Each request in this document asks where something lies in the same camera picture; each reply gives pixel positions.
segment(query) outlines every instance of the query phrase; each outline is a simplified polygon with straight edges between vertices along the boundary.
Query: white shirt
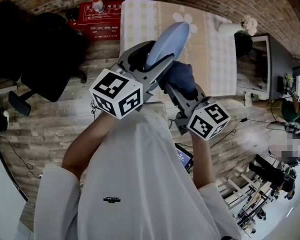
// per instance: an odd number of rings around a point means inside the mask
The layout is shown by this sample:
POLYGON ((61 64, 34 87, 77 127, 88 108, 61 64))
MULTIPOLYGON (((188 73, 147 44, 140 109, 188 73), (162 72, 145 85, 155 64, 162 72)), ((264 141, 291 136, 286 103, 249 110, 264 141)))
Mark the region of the white shirt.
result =
POLYGON ((241 239, 215 183, 199 190, 178 158, 167 122, 143 109, 118 121, 78 179, 45 167, 36 240, 241 239))

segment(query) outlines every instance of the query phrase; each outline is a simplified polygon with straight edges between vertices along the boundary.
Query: light blue object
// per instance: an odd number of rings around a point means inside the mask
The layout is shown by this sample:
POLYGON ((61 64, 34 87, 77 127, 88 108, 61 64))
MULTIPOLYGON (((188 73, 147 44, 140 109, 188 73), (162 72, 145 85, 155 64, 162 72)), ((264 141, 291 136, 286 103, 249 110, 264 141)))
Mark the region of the light blue object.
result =
POLYGON ((186 22, 177 22, 169 26, 153 45, 146 59, 144 70, 148 70, 152 65, 163 57, 174 54, 176 61, 184 48, 190 26, 186 22))

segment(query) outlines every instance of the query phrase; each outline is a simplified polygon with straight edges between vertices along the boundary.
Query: white box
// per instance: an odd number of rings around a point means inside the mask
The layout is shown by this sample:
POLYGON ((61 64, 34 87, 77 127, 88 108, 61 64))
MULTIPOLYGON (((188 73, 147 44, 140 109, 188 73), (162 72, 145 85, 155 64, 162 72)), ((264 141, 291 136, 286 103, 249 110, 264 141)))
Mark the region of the white box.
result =
POLYGON ((219 134, 231 117, 219 103, 212 103, 195 110, 187 128, 205 141, 219 134))
POLYGON ((144 103, 142 83, 104 69, 89 88, 94 104, 122 119, 144 103))

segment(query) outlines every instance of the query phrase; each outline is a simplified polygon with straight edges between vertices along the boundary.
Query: cable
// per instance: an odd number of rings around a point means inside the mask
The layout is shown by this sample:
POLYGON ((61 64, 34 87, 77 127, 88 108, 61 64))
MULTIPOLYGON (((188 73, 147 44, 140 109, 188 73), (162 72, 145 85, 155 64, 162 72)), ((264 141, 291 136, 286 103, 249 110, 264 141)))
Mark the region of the cable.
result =
POLYGON ((90 103, 90 106, 92 108, 91 110, 91 114, 93 115, 93 121, 96 119, 96 110, 98 110, 98 108, 96 107, 95 105, 95 101, 92 99, 91 103, 90 103))
POLYGON ((280 122, 280 121, 278 121, 278 120, 275 118, 274 112, 273 112, 273 110, 272 110, 272 107, 274 106, 274 104, 276 104, 276 102, 279 101, 279 100, 281 100, 281 99, 276 99, 275 102, 271 104, 270 110, 271 110, 271 114, 272 114, 272 116, 273 116, 273 119, 274 119, 277 123, 280 123, 280 124, 283 125, 283 124, 284 124, 283 122, 280 122))
POLYGON ((19 156, 19 155, 17 154, 17 152, 15 151, 14 147, 10 144, 9 140, 8 140, 6 137, 4 137, 4 136, 0 136, 0 138, 4 138, 4 139, 8 142, 8 144, 9 144, 9 146, 12 148, 13 152, 14 152, 14 153, 16 154, 16 156, 23 162, 23 164, 25 165, 25 167, 27 168, 27 170, 28 170, 34 177, 36 177, 37 179, 41 179, 41 177, 36 176, 36 175, 31 171, 31 170, 34 169, 34 166, 33 166, 31 163, 26 163, 26 162, 21 158, 21 156, 19 156))
POLYGON ((190 145, 186 145, 186 144, 182 144, 182 143, 177 143, 177 144, 179 144, 179 145, 181 145, 181 146, 185 146, 185 147, 187 147, 187 148, 193 148, 192 146, 190 146, 190 145))
POLYGON ((269 137, 268 137, 268 156, 271 157, 271 158, 273 158, 273 159, 275 159, 274 162, 273 162, 273 164, 272 164, 272 165, 274 165, 278 158, 277 158, 276 155, 273 154, 273 153, 270 151, 270 149, 269 149, 269 140, 270 140, 270 134, 271 134, 271 131, 272 131, 272 130, 270 130, 270 132, 269 132, 269 137))
POLYGON ((214 144, 211 146, 211 149, 212 149, 215 145, 217 145, 220 141, 224 140, 229 134, 231 134, 232 136, 235 136, 235 134, 236 134, 236 132, 237 132, 236 128, 237 128, 238 124, 247 121, 247 120, 244 120, 244 119, 242 119, 241 121, 239 121, 239 122, 236 124, 236 126, 235 126, 235 127, 234 127, 234 128, 233 128, 226 136, 224 136, 222 139, 220 139, 220 140, 218 140, 216 143, 214 143, 214 144))
POLYGON ((36 208, 36 206, 31 202, 31 200, 29 199, 29 197, 26 195, 26 193, 23 192, 23 190, 22 190, 20 187, 18 187, 18 185, 17 185, 16 183, 14 183, 13 181, 12 181, 12 183, 14 184, 14 186, 15 186, 19 191, 21 191, 21 192, 25 195, 25 197, 28 199, 29 203, 30 203, 34 208, 36 208))
POLYGON ((175 121, 174 119, 168 119, 168 121, 171 121, 170 125, 169 125, 169 130, 171 129, 172 123, 175 121))
MULTIPOLYGON (((248 118, 243 118, 243 119, 241 119, 237 124, 236 124, 236 126, 227 134, 227 135, 225 135, 222 139, 220 139, 220 140, 218 140, 215 144, 213 144, 212 146, 211 146, 211 149, 215 146, 215 145, 217 145, 219 142, 221 142, 221 141, 223 141, 227 136, 229 136, 230 134, 232 135, 232 136, 235 136, 235 134, 236 134, 236 132, 237 132, 237 127, 238 127, 238 125, 240 124, 240 123, 244 123, 244 122, 246 122, 246 121, 253 121, 253 122, 259 122, 259 123, 265 123, 265 124, 269 124, 270 122, 266 122, 266 121, 259 121, 259 120, 252 120, 252 119, 248 119, 248 118)), ((193 148, 192 146, 189 146, 189 145, 185 145, 185 144, 182 144, 182 143, 177 143, 177 144, 179 144, 179 145, 182 145, 182 146, 185 146, 185 147, 188 147, 188 148, 193 148)))

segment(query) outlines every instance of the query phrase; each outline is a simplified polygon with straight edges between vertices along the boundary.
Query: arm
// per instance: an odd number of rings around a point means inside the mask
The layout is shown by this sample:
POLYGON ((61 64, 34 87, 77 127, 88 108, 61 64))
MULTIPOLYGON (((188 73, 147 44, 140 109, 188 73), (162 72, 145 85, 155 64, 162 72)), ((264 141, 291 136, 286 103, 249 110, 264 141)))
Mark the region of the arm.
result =
POLYGON ((77 177, 59 166, 44 168, 34 212, 36 240, 78 240, 80 183, 77 177))
POLYGON ((291 96, 292 96, 295 113, 298 114, 300 111, 300 104, 299 104, 298 98, 295 93, 293 93, 291 96))
POLYGON ((116 121, 115 117, 102 112, 69 146, 62 161, 62 168, 73 173, 80 180, 91 157, 116 121))
POLYGON ((193 183, 197 189, 216 182, 209 143, 189 131, 193 146, 193 183))
POLYGON ((241 230, 216 185, 209 143, 189 131, 193 146, 193 183, 208 208, 221 237, 241 239, 241 230))

